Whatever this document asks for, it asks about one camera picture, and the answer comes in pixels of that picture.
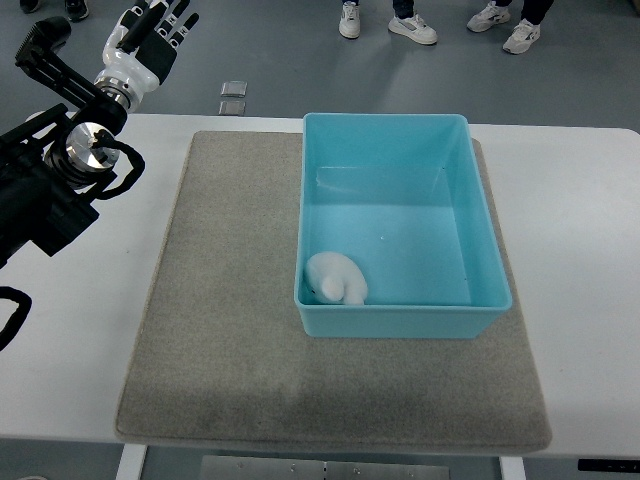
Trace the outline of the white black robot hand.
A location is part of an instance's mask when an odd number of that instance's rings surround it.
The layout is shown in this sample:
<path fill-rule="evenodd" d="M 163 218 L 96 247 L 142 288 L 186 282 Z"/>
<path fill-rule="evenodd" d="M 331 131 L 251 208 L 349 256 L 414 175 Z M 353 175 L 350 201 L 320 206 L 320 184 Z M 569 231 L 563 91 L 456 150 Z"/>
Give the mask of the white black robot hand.
<path fill-rule="evenodd" d="M 136 1 L 109 35 L 95 85 L 129 104 L 141 101 L 168 77 L 178 49 L 199 20 L 188 1 Z"/>

